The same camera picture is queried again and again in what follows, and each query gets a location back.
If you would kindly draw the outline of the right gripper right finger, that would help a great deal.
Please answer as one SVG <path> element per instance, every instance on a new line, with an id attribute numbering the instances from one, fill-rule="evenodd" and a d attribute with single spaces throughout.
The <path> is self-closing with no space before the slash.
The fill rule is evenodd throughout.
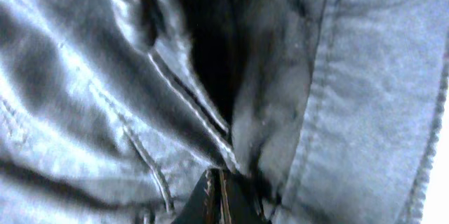
<path id="1" fill-rule="evenodd" d="M 221 223 L 269 224 L 262 203 L 252 187 L 236 174 L 221 170 Z"/>

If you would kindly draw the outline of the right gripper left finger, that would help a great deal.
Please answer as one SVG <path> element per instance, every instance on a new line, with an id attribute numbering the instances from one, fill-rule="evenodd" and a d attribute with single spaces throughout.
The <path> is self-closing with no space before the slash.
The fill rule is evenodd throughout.
<path id="1" fill-rule="evenodd" d="M 220 208 L 218 170 L 204 171 L 172 224 L 216 224 Z"/>

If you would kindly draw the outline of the blue denim shorts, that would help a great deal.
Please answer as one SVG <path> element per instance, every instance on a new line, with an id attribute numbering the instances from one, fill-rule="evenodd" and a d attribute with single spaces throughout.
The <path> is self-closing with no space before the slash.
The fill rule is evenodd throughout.
<path id="1" fill-rule="evenodd" d="M 1 0 L 1 222 L 420 223 L 448 0 Z"/>

